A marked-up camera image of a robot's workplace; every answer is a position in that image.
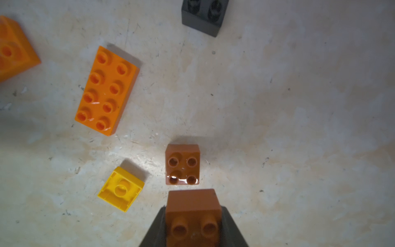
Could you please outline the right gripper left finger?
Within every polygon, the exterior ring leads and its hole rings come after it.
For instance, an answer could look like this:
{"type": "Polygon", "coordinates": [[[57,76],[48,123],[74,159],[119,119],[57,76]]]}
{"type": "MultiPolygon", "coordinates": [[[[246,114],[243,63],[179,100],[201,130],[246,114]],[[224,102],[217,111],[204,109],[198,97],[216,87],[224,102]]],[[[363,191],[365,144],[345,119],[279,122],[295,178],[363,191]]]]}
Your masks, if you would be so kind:
{"type": "Polygon", "coordinates": [[[162,207],[139,247],[166,247],[166,207],[162,207]]]}

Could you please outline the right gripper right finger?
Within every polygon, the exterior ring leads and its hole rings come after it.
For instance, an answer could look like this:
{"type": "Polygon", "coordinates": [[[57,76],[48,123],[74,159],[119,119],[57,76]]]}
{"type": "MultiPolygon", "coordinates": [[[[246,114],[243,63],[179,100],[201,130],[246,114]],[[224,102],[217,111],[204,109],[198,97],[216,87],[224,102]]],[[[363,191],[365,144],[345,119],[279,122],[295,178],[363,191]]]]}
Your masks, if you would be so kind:
{"type": "Polygon", "coordinates": [[[248,247],[245,238],[238,229],[228,209],[222,208],[222,220],[220,230],[220,247],[248,247]]]}

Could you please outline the brown brick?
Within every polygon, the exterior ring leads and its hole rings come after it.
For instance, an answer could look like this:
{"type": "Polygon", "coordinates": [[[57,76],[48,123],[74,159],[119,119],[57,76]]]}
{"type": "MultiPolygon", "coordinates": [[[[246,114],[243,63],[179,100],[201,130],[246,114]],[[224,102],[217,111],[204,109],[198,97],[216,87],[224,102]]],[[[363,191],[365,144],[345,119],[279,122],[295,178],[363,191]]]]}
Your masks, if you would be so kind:
{"type": "Polygon", "coordinates": [[[198,185],[200,156],[197,144],[168,144],[165,151],[166,184],[198,185]]]}
{"type": "Polygon", "coordinates": [[[214,189],[174,190],[165,210],[168,247],[218,247],[222,208],[214,189]]]}

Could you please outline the yellow square brick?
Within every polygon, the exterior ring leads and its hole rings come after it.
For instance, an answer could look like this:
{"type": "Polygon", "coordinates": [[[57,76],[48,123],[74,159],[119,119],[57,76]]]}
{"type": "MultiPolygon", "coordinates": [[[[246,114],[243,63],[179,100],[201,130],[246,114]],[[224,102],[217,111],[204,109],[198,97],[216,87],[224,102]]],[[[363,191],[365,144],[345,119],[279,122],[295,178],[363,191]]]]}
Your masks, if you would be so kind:
{"type": "Polygon", "coordinates": [[[98,197],[117,209],[127,212],[144,185],[142,180],[119,166],[111,173],[98,197]]]}

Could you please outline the orange long brick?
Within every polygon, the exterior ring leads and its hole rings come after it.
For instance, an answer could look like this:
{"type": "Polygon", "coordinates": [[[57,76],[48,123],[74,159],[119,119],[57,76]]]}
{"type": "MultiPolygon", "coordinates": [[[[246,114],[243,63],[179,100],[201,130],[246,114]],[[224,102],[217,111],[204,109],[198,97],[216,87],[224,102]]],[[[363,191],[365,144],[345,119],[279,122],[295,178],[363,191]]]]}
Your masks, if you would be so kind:
{"type": "Polygon", "coordinates": [[[99,133],[116,132],[140,69],[100,46],[75,120],[99,133]]]}
{"type": "Polygon", "coordinates": [[[1,16],[1,82],[41,64],[18,22],[1,16]]]}

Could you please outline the black square brick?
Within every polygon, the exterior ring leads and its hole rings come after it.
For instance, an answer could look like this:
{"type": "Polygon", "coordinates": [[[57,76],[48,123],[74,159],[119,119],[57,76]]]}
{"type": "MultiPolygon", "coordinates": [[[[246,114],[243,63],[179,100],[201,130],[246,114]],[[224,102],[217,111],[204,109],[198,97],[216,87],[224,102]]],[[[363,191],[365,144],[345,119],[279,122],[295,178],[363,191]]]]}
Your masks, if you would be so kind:
{"type": "Polygon", "coordinates": [[[229,0],[183,0],[182,24],[212,37],[222,26],[229,0]]]}

